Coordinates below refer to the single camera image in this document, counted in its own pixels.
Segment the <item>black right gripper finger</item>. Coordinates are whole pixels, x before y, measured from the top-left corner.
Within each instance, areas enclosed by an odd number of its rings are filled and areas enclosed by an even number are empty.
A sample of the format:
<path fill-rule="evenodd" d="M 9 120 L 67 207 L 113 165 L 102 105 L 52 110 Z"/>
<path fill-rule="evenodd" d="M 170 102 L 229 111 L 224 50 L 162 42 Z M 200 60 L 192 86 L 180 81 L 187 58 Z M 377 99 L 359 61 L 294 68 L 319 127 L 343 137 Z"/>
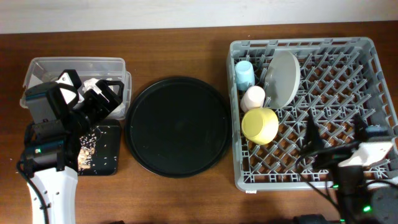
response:
<path fill-rule="evenodd" d="M 366 128 L 367 124 L 362 120 L 359 114 L 354 115 L 354 139 L 356 141 L 365 142 L 368 140 Z"/>
<path fill-rule="evenodd" d="M 309 114 L 303 143 L 303 153 L 311 154 L 323 150 L 324 148 L 325 144 L 320 137 L 318 127 L 313 120 L 313 116 Z"/>

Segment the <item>white paper napkin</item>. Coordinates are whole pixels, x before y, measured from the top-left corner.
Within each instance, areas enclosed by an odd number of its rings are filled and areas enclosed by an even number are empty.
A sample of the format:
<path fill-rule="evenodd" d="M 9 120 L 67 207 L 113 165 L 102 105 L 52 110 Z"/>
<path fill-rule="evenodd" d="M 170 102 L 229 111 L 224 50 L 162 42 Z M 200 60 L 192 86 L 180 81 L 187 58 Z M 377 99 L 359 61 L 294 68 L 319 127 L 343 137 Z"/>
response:
<path fill-rule="evenodd" d="M 88 90 L 93 90 L 97 94 L 104 96 L 100 88 L 96 85 L 99 82 L 99 79 L 91 78 L 87 81 L 83 82 L 84 87 L 82 88 L 83 92 L 86 93 Z M 118 107 L 116 107 L 111 114 L 121 113 L 124 112 L 125 105 L 121 103 Z"/>

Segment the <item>yellow plastic bowl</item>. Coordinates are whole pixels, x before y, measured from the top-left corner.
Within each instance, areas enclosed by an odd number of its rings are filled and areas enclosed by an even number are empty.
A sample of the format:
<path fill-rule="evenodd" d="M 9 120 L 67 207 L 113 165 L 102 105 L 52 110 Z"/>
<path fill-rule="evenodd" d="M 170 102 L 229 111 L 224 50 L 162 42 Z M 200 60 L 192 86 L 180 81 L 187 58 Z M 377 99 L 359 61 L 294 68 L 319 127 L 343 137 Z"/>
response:
<path fill-rule="evenodd" d="M 243 116 L 241 129 L 246 139 L 265 145 L 276 137 L 279 120 L 276 113 L 269 108 L 254 108 Z"/>

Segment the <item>light grey round plate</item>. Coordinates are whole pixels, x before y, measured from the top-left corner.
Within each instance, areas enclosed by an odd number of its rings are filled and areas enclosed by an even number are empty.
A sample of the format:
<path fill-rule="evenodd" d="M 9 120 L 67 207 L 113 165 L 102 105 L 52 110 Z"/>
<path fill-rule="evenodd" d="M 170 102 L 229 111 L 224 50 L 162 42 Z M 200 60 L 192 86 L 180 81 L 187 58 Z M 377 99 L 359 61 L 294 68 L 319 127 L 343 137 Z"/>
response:
<path fill-rule="evenodd" d="M 268 107 L 279 109 L 287 106 L 300 85 L 300 65 L 290 52 L 278 52 L 271 60 L 264 80 L 266 96 L 271 98 Z"/>

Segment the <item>light pink plastic cup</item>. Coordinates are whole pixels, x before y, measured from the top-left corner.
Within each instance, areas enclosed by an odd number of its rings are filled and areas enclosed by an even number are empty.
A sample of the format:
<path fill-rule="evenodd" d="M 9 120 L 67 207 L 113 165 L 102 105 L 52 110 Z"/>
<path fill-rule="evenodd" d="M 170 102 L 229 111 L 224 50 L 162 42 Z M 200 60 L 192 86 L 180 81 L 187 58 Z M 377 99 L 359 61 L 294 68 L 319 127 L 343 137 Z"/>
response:
<path fill-rule="evenodd" d="M 254 108 L 262 108 L 265 97 L 266 93 L 262 87 L 251 86 L 243 95 L 240 102 L 240 108 L 245 113 Z"/>

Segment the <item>light blue plastic cup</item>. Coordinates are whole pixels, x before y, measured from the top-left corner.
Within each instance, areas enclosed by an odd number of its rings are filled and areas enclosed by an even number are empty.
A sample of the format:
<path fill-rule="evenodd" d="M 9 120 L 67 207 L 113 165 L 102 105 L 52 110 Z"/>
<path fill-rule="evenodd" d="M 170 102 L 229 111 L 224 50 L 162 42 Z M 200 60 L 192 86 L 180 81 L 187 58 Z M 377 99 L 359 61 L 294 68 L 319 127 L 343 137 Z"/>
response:
<path fill-rule="evenodd" d="M 255 85 L 254 69 L 251 62 L 242 60 L 235 65 L 236 86 L 240 91 L 246 91 Z"/>

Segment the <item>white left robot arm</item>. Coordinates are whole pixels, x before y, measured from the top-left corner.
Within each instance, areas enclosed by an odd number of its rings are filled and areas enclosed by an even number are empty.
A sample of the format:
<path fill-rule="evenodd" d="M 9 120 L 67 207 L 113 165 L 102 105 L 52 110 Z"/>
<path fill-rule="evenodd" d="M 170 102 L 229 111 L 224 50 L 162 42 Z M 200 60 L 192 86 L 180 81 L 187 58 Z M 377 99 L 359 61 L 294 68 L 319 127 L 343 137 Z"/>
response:
<path fill-rule="evenodd" d="M 98 80 L 75 108 L 80 86 L 47 82 L 25 92 L 33 121 L 16 168 L 29 186 L 33 223 L 75 222 L 80 139 L 123 99 L 123 82 Z"/>

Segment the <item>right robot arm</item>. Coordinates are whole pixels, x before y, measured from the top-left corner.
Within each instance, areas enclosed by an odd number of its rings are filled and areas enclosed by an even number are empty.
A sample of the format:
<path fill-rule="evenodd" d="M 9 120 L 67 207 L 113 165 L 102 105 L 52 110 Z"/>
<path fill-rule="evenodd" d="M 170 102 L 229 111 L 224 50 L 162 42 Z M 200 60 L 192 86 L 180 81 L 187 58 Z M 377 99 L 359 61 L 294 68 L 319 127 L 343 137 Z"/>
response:
<path fill-rule="evenodd" d="M 368 126 L 354 116 L 354 139 L 327 147 L 312 117 L 306 130 L 306 155 L 314 157 L 312 167 L 328 170 L 335 190 L 337 207 L 346 223 L 393 222 L 397 214 L 397 184 L 387 180 L 367 182 L 364 169 L 385 158 L 392 150 L 393 135 L 383 126 Z"/>

